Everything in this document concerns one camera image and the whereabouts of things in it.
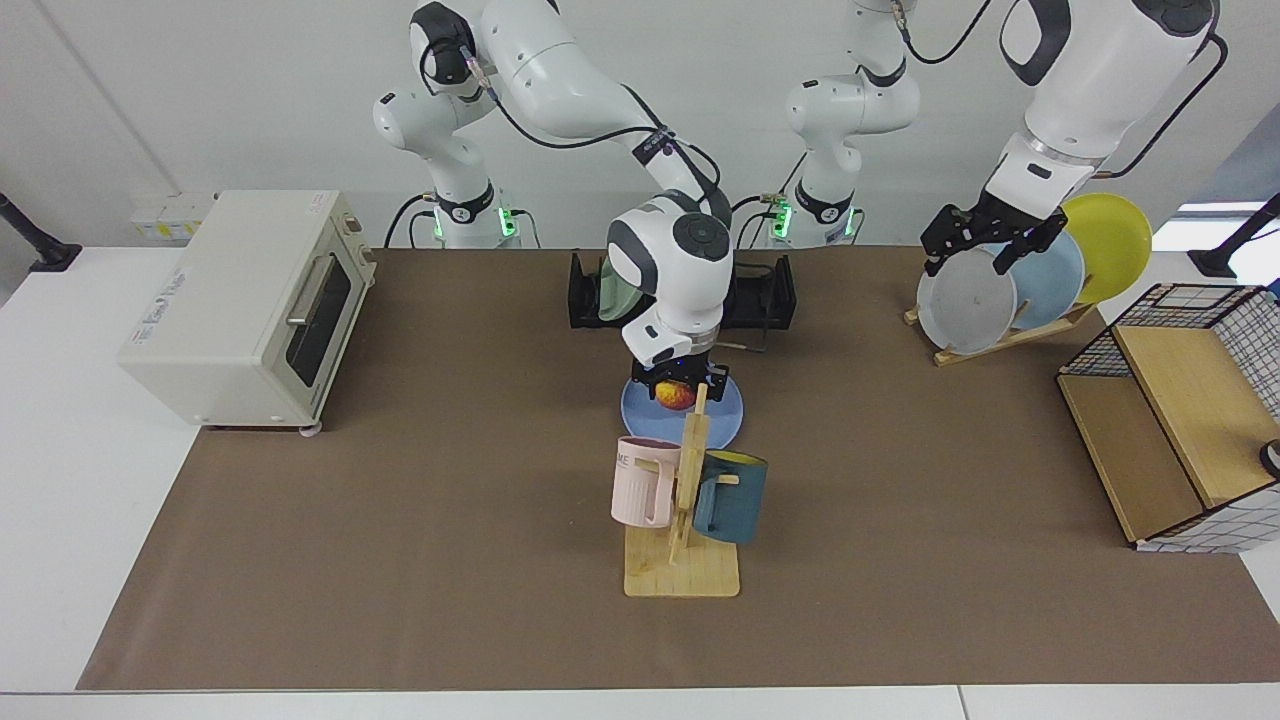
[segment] mug rack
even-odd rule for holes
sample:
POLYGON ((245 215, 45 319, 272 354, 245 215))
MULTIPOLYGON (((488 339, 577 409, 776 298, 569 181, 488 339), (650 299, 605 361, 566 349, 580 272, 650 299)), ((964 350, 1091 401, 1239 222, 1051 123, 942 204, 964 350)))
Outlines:
MULTIPOLYGON (((707 392, 707 384, 698 386, 698 402, 685 416, 671 527, 626 529, 627 597, 736 597, 741 592, 737 546, 692 532, 694 503, 710 433, 707 392)), ((733 478, 712 482, 732 483, 733 478)))

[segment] yellow plate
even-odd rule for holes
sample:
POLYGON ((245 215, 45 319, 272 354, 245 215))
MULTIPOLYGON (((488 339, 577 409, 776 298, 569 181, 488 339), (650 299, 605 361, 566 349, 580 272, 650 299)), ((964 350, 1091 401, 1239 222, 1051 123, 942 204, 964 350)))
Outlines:
POLYGON ((1088 282, 1079 301, 1111 300, 1138 282, 1151 260, 1151 223, 1119 195, 1082 195, 1062 205, 1066 232, 1080 245, 1088 282))

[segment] red apple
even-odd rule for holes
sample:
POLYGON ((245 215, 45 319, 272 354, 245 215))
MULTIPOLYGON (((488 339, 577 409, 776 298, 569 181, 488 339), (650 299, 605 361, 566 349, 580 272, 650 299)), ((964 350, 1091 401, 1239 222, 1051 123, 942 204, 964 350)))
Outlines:
POLYGON ((694 392, 694 388, 676 380, 658 383, 658 387, 654 388, 654 397, 658 398, 658 405, 677 413, 689 410, 698 402, 698 393, 694 392))

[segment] dark teal mug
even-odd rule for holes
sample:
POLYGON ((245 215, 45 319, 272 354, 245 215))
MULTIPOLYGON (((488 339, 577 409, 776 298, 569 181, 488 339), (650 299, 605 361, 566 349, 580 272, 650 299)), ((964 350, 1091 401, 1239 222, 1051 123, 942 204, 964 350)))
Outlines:
POLYGON ((768 462, 751 455, 709 451, 694 506, 694 529, 735 544, 755 539, 768 470, 768 462))

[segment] blue plate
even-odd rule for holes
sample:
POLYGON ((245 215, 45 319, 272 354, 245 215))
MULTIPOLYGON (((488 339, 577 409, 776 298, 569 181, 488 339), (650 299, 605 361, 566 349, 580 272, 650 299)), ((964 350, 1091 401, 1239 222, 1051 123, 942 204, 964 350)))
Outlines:
POLYGON ((1033 331, 1061 318, 1075 305, 1084 288, 1084 255, 1075 238, 1062 232, 1044 252, 1032 252, 1015 263, 1012 273, 1018 306, 1030 302, 1014 320, 1014 329, 1033 331))
MULTIPOLYGON (((724 450, 742 429, 742 393, 733 378, 728 379, 724 397, 707 404, 712 418, 712 433, 707 447, 724 450)), ((649 388, 627 382, 622 388, 622 424, 636 437, 652 437, 680 445, 685 439, 685 415, 689 411, 667 410, 657 400, 649 400, 649 388)))

